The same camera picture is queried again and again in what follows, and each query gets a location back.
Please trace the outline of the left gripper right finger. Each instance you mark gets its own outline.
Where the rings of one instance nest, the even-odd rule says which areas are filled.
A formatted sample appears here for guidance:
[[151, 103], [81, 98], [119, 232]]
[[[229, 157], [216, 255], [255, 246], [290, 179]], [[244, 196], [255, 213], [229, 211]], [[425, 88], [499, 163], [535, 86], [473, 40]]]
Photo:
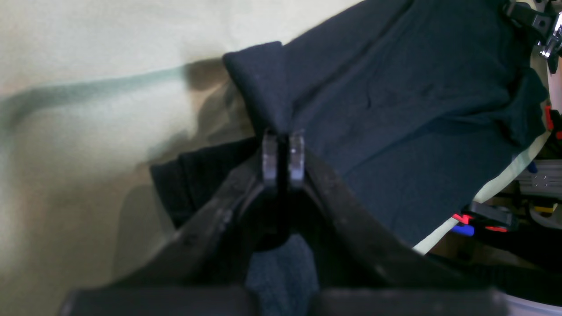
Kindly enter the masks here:
[[486, 290], [397, 239], [323, 160], [288, 138], [288, 214], [313, 251], [321, 288]]

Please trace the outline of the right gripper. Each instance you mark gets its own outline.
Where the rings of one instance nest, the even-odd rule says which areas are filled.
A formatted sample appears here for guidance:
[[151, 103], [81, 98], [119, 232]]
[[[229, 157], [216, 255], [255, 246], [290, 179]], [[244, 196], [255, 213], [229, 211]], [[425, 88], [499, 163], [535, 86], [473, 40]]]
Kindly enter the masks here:
[[562, 14], [551, 4], [547, 4], [543, 11], [538, 11], [525, 2], [510, 1], [503, 6], [503, 13], [530, 32], [540, 47], [542, 58], [550, 60], [561, 56]]

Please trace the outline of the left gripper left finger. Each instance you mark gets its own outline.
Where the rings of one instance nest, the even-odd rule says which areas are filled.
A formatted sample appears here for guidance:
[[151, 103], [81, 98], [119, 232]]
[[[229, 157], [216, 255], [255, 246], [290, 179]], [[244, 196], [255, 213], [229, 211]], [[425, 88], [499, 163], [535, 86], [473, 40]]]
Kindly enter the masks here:
[[281, 244], [281, 136], [231, 170], [216, 194], [147, 264], [114, 289], [242, 284], [256, 251]]

